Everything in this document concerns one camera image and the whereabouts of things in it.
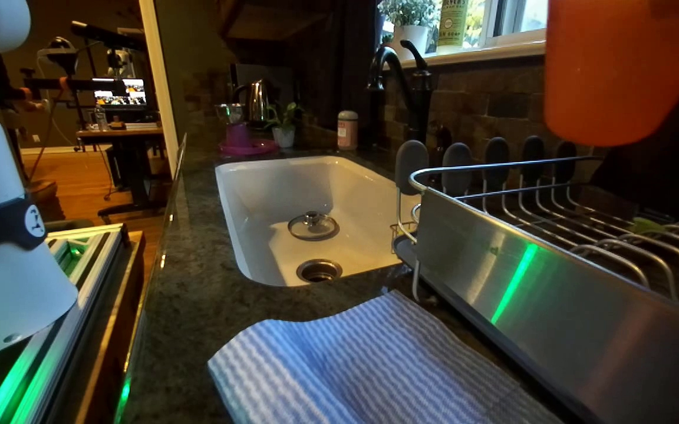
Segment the dish rack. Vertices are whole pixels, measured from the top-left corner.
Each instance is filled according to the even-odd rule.
[[[679,422],[679,222],[577,182],[598,163],[528,136],[411,171],[393,223],[414,275],[582,420]]]

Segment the white sink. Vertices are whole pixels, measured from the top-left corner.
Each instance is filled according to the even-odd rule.
[[[255,283],[302,288],[324,281],[327,264],[338,264],[341,275],[399,264],[390,231],[397,185],[346,158],[226,163],[218,168],[218,185],[236,264]],[[338,234],[297,238],[306,212],[335,219]]]

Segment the granite countertop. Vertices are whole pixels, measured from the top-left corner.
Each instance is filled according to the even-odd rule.
[[[385,151],[353,158],[391,173],[393,156]],[[218,163],[218,138],[189,135],[167,204],[163,255],[146,288],[129,355],[133,389],[123,422],[229,422],[206,363],[233,335],[264,318],[308,321],[340,312],[385,288],[406,292],[411,284],[399,268],[292,289],[249,283],[233,262],[218,201]],[[458,318],[450,328],[478,343]]]

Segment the faucet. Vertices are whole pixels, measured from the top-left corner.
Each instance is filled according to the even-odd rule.
[[[413,72],[414,89],[411,89],[411,85],[404,76],[400,59],[390,47],[390,37],[385,37],[380,43],[378,51],[373,53],[370,78],[367,78],[365,89],[385,92],[385,63],[390,63],[390,67],[397,76],[397,83],[404,92],[406,107],[407,107],[406,138],[427,140],[430,103],[431,103],[431,72],[430,72],[427,62],[419,56],[419,51],[414,49],[414,44],[411,40],[400,40],[400,44],[406,49],[411,49],[414,56],[414,72]]]

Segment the dish towel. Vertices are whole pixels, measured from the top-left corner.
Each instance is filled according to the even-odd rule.
[[[236,422],[559,422],[400,292],[331,318],[261,321],[208,370]]]

